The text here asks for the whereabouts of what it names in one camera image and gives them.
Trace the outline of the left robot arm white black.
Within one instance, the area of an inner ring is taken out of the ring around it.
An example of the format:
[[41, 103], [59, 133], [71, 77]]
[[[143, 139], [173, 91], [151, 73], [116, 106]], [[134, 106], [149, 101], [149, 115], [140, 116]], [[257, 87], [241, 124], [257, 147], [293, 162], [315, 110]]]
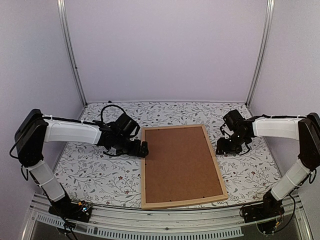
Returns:
[[27, 171], [25, 179], [32, 177], [55, 203], [55, 209], [63, 217], [70, 217], [74, 205], [66, 200], [67, 193], [53, 173], [63, 147], [67, 143], [84, 143], [103, 147], [105, 155], [114, 150], [113, 157], [145, 158], [148, 143], [136, 138], [139, 131], [139, 124], [125, 111], [116, 120], [105, 122], [103, 112], [98, 120], [85, 121], [46, 115], [34, 108], [15, 132], [9, 155]]

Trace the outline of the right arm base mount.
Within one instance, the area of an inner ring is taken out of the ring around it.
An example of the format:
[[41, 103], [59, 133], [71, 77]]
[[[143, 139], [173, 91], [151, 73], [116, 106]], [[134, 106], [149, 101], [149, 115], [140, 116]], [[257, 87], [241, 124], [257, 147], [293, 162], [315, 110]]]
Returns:
[[272, 195], [264, 196], [262, 203], [245, 204], [239, 210], [244, 222], [256, 222], [258, 231], [264, 235], [272, 235], [278, 230], [284, 213], [283, 201]]

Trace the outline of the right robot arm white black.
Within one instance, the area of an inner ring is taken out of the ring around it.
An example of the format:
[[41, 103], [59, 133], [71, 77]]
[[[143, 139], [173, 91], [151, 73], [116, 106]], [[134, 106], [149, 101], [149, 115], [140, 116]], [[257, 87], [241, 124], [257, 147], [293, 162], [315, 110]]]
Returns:
[[243, 155], [243, 147], [248, 147], [253, 138], [264, 138], [275, 157], [281, 179], [264, 194], [264, 203], [258, 208], [262, 218], [269, 218], [278, 210], [278, 203], [320, 166], [320, 117], [311, 112], [245, 118], [232, 110], [222, 119], [217, 155]]

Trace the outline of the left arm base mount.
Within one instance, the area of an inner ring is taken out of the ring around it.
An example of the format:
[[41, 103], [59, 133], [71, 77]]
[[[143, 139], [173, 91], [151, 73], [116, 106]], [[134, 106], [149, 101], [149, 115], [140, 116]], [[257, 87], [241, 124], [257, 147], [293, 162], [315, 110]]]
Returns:
[[63, 220], [75, 220], [88, 223], [92, 215], [92, 204], [81, 200], [78, 202], [71, 201], [68, 195], [65, 195], [58, 201], [48, 198], [50, 207], [48, 212], [52, 215], [59, 216]]

